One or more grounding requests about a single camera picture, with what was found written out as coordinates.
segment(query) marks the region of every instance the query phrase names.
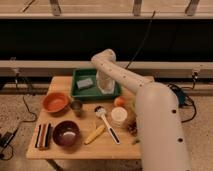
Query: green tray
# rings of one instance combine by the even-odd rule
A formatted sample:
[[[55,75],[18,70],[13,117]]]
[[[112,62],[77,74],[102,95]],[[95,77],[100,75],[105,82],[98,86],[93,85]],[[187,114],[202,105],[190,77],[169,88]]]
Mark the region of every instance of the green tray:
[[[71,96],[78,100],[104,100],[113,99],[121,94],[121,87],[116,82],[113,94],[102,94],[96,84],[96,69],[75,69],[73,71],[73,80],[71,88]],[[93,86],[90,88],[79,90],[76,82],[86,78],[91,78]]]

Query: ceramic bowl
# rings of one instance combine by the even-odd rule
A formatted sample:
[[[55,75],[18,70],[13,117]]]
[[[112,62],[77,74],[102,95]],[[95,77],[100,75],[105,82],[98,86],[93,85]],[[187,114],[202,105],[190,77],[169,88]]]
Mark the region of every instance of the ceramic bowl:
[[[63,121],[53,130],[53,141],[61,147],[70,147],[79,137],[79,127],[73,121]]]
[[[69,103],[69,98],[61,92],[49,93],[43,100],[43,108],[49,113],[59,112]]]

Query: orange bowl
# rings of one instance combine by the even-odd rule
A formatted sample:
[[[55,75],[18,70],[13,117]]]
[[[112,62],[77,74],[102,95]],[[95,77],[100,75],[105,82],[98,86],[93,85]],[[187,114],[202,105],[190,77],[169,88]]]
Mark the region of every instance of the orange bowl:
[[[59,112],[64,109],[69,103],[67,95],[61,92],[48,94],[43,100],[43,108],[49,113]]]

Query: floor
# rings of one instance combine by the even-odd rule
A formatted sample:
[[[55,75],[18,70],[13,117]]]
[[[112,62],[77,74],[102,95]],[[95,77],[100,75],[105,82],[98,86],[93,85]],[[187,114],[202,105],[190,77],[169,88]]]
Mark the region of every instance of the floor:
[[[41,101],[44,95],[26,96],[30,110],[39,113]],[[213,170],[213,96],[193,96],[198,115],[189,122],[183,124],[189,150],[192,171],[212,171]],[[0,133],[13,131],[18,122],[23,119],[31,119],[28,114],[22,95],[0,95]],[[188,117],[191,109],[180,110],[181,117]],[[1,171],[37,171],[53,170],[46,161],[27,160],[25,155],[31,139],[35,123],[25,123],[21,126],[15,139],[11,142],[14,148],[14,157],[9,161],[0,161]],[[10,155],[8,148],[5,155]],[[65,170],[141,170],[140,160],[74,160],[57,161]]]

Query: table leg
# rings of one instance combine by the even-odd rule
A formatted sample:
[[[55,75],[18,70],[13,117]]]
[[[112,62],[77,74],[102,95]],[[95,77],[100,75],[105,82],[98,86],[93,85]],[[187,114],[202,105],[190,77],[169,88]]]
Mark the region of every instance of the table leg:
[[[63,171],[63,169],[53,160],[46,159],[47,163],[49,163],[56,171]]]

